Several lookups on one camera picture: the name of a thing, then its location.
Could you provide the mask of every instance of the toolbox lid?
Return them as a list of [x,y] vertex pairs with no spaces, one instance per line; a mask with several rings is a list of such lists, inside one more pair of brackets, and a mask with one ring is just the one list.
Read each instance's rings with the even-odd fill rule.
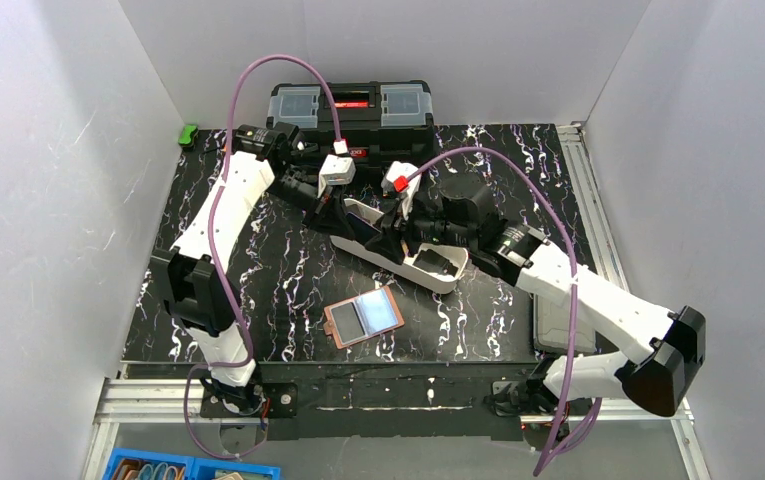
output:
[[426,114],[432,113],[432,96],[422,85],[382,85],[380,91],[383,127],[426,125]]
[[279,94],[270,97],[267,116],[273,123],[286,122],[300,128],[317,128],[317,109],[320,107],[320,86],[281,87]]

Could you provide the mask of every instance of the tabletop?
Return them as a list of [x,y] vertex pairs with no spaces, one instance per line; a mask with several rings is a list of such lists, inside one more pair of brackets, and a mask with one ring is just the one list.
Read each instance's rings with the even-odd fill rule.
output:
[[[204,203],[220,169],[225,131],[201,131],[176,167],[155,246],[167,248]],[[464,125],[437,128],[441,151],[479,145],[509,156],[542,190],[564,222],[580,263],[591,252],[554,125]],[[430,170],[430,195],[439,179],[474,172],[493,190],[502,215],[522,217],[559,239],[556,227],[526,185],[490,155],[457,155]],[[351,196],[378,205],[377,184],[354,182]],[[302,228],[302,212],[265,194],[245,225],[227,274],[240,288],[256,359],[270,362],[535,361],[531,296],[468,266],[457,288],[438,295],[347,252],[327,235]],[[405,325],[339,350],[325,335],[323,308],[388,285]],[[202,361],[201,352],[163,311],[146,272],[126,341],[124,361]]]

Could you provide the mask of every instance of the blue tray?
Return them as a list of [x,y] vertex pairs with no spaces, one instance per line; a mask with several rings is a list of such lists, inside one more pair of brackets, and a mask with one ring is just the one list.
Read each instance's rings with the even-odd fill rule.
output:
[[213,480],[217,470],[238,472],[250,480],[279,480],[280,469],[277,467],[265,467],[249,463],[227,462],[222,460],[209,460],[205,458],[186,457],[182,455],[169,455],[166,453],[146,452],[142,450],[130,450],[128,448],[115,448],[111,452],[111,458],[105,467],[105,475],[102,480],[112,480],[111,476],[117,470],[120,462],[126,458],[144,460],[158,464],[166,462],[176,467],[185,467],[185,480]]

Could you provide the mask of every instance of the cable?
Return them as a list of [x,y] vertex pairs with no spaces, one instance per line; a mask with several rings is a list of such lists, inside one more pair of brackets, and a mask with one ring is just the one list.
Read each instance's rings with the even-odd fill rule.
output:
[[[456,148],[448,152],[444,152],[438,155],[437,157],[433,158],[432,160],[429,160],[428,162],[423,164],[423,166],[418,168],[416,172],[409,175],[406,180],[411,182],[414,178],[416,178],[419,175],[422,175],[423,172],[425,172],[426,170],[429,170],[430,168],[432,168],[433,165],[440,162],[441,160],[445,158],[449,158],[453,155],[458,155],[463,153],[485,153],[488,155],[494,155],[500,160],[504,161],[506,165],[508,165],[509,168],[511,168],[512,171],[514,171],[524,181],[524,183],[526,183],[526,186],[529,187],[529,190],[532,192],[532,195],[535,196],[535,198],[538,200],[538,202],[541,204],[541,206],[550,216],[550,219],[552,219],[553,223],[556,224],[556,228],[559,230],[559,235],[562,237],[562,242],[565,244],[565,250],[567,250],[568,259],[570,260],[570,275],[571,277],[576,277],[576,271],[577,271],[576,252],[574,252],[573,250],[573,242],[571,242],[570,240],[570,235],[568,234],[567,229],[565,228],[562,221],[559,219],[559,216],[556,214],[556,211],[553,210],[553,207],[550,205],[550,202],[548,202],[547,198],[544,197],[544,195],[538,190],[537,187],[535,187],[535,184],[532,183],[532,180],[530,180],[529,177],[527,177],[526,174],[523,173],[520,167],[518,167],[514,162],[512,162],[508,157],[506,157],[502,153],[496,150],[492,150],[490,148],[485,148],[485,147]],[[578,308],[578,301],[579,301],[579,294],[577,290],[578,289],[577,289],[576,283],[573,283],[570,287],[570,319],[568,321],[568,324],[569,324],[568,351],[567,351],[567,360],[565,363],[565,375],[564,375],[564,379],[562,380],[562,391],[561,391],[561,394],[559,395],[559,404],[556,406],[556,414],[553,417],[553,425],[550,427],[550,434],[547,437],[547,446],[545,446],[544,450],[541,451],[541,456],[538,458],[538,463],[535,465],[535,470],[532,472],[532,475],[536,477],[544,470],[544,468],[557,455],[565,451],[570,451],[570,449],[575,448],[577,445],[582,443],[583,440],[585,440],[585,437],[588,435],[588,431],[593,426],[594,421],[597,419],[597,414],[600,411],[599,399],[598,399],[597,408],[592,408],[588,412],[588,414],[585,416],[582,423],[580,424],[580,426],[583,427],[582,430],[580,430],[579,427],[575,428],[573,432],[571,432],[571,434],[568,435],[558,446],[556,446],[553,449],[550,449],[550,446],[552,446],[556,442],[556,436],[559,433],[559,427],[561,426],[562,414],[565,411],[565,405],[567,404],[568,392],[570,390],[570,379],[571,379],[571,373],[573,372],[573,346],[576,344],[576,317],[577,317],[577,308]]]
[[191,436],[191,439],[193,439],[194,443],[196,443],[197,447],[199,447],[200,450],[205,452],[208,455],[211,455],[215,458],[220,458],[224,460],[234,460],[236,458],[240,458],[241,456],[246,455],[247,453],[250,453],[254,451],[256,448],[261,446],[264,441],[267,440],[267,431],[265,430],[264,434],[264,440],[262,440],[261,443],[254,446],[252,449],[240,454],[240,456],[231,456],[227,457],[225,455],[215,454],[214,452],[211,452],[208,450],[208,448],[203,445],[199,439],[196,438],[196,435],[194,434],[193,428],[191,427],[190,418],[188,418],[188,394],[190,392],[191,388],[191,380],[193,378],[194,372],[201,369],[210,369],[214,367],[223,367],[223,368],[238,368],[243,367],[247,364],[249,364],[254,356],[253,351],[253,343],[252,338],[249,334],[249,327],[247,326],[247,321],[243,316],[243,313],[241,312],[241,307],[238,305],[238,300],[235,298],[235,294],[232,292],[232,287],[229,284],[229,279],[226,277],[226,271],[223,268],[223,264],[220,261],[220,256],[217,254],[217,245],[214,243],[214,217],[217,213],[217,206],[220,204],[220,199],[223,197],[223,190],[225,187],[225,182],[229,178],[229,171],[232,160],[232,140],[234,139],[234,128],[233,124],[235,121],[235,105],[238,103],[238,95],[241,93],[241,87],[244,85],[244,82],[246,81],[247,77],[249,77],[250,73],[252,73],[253,70],[258,68],[259,66],[267,63],[272,62],[274,60],[285,60],[288,62],[296,63],[297,65],[300,65],[304,67],[306,70],[308,70],[314,78],[317,79],[318,82],[320,82],[320,87],[323,89],[323,93],[326,95],[326,99],[329,101],[329,105],[332,110],[332,122],[334,123],[335,128],[335,140],[341,141],[341,121],[338,118],[338,110],[335,108],[335,97],[332,96],[332,90],[329,88],[329,85],[326,84],[326,81],[323,80],[323,77],[320,75],[320,73],[314,69],[311,65],[309,65],[307,62],[292,57],[290,55],[268,55],[266,57],[259,58],[255,62],[251,63],[242,73],[241,76],[238,77],[238,83],[235,85],[235,92],[232,96],[232,103],[229,106],[229,118],[227,121],[227,127],[226,127],[226,141],[225,145],[223,147],[224,153],[223,153],[223,167],[222,171],[220,173],[220,179],[222,180],[221,184],[217,185],[217,193],[214,196],[214,203],[211,204],[211,210],[208,212],[208,248],[211,251],[211,259],[214,263],[214,269],[217,272],[217,278],[220,279],[220,284],[223,286],[223,291],[226,293],[226,297],[229,298],[229,305],[232,307],[232,313],[235,315],[235,323],[238,325],[238,328],[241,330],[241,335],[243,337],[244,346],[247,350],[247,358],[245,358],[243,361],[232,363],[232,362],[214,362],[210,366],[209,365],[195,365],[193,368],[191,368],[191,371],[188,372],[188,379],[185,383],[185,397],[183,400],[184,403],[184,412],[183,415],[185,417],[185,426],[188,429],[188,434]]
[[270,412],[270,399],[267,399],[267,404],[264,405],[264,411],[261,412],[261,429],[267,431],[267,424],[264,423],[264,419],[267,418],[267,414]]
[[[341,121],[338,118],[338,109],[335,108],[335,97],[332,96],[332,90],[329,88],[329,85],[326,84],[326,81],[323,80],[323,77],[320,75],[320,72],[314,69],[311,65],[309,65],[307,62],[292,57],[290,55],[268,55],[266,57],[259,58],[258,60],[252,62],[242,73],[241,76],[238,77],[238,83],[235,85],[235,92],[232,96],[232,103],[229,105],[229,118],[227,120],[227,126],[226,126],[226,141],[225,145],[223,147],[223,168],[222,172],[220,173],[220,178],[225,183],[229,179],[229,171],[230,171],[230,163],[232,161],[232,140],[234,139],[234,128],[233,124],[235,121],[235,105],[238,103],[238,95],[241,93],[241,87],[244,86],[244,82],[246,82],[247,77],[252,73],[253,70],[258,68],[259,66],[267,63],[272,62],[274,60],[285,60],[288,62],[296,63],[297,65],[302,66],[306,70],[308,70],[314,78],[317,79],[318,82],[320,82],[320,87],[323,89],[323,93],[326,95],[326,99],[329,101],[329,105],[331,106],[332,110],[332,122],[334,123],[335,127],[335,140],[341,141]],[[223,366],[223,367],[243,367],[244,365],[248,364],[252,358],[253,358],[253,345],[252,345],[252,338],[249,334],[249,327],[247,326],[246,319],[244,319],[243,314],[241,313],[241,308],[238,305],[238,301],[235,298],[235,295],[232,293],[232,287],[229,284],[229,279],[226,277],[226,271],[223,269],[223,264],[220,261],[220,257],[217,254],[217,247],[214,244],[214,215],[217,212],[217,205],[220,203],[220,199],[223,197],[223,190],[225,186],[224,185],[218,185],[217,186],[217,194],[214,197],[214,203],[211,205],[211,211],[208,213],[208,247],[211,250],[211,259],[214,262],[214,268],[217,271],[217,278],[220,279],[220,284],[223,285],[223,291],[226,292],[226,296],[229,297],[229,304],[232,307],[232,313],[235,315],[235,321],[237,322],[238,326],[241,328],[241,334],[244,338],[244,345],[247,348],[247,358],[243,362],[240,362],[236,365],[216,365],[213,364],[212,366]]]
[[173,465],[170,465],[169,467],[167,467],[167,470],[164,471],[164,478],[162,478],[162,480],[175,480],[176,477],[178,476],[179,476],[179,468]]

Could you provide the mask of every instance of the toolbox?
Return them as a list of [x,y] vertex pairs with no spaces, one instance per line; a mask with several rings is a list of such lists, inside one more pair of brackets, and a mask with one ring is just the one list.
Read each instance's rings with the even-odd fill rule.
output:
[[[421,80],[330,83],[341,134],[358,171],[383,171],[396,160],[422,165],[438,153],[432,95]],[[270,97],[267,127],[286,122],[300,127],[320,149],[299,164],[319,167],[332,148],[332,109],[320,85],[277,85]]]

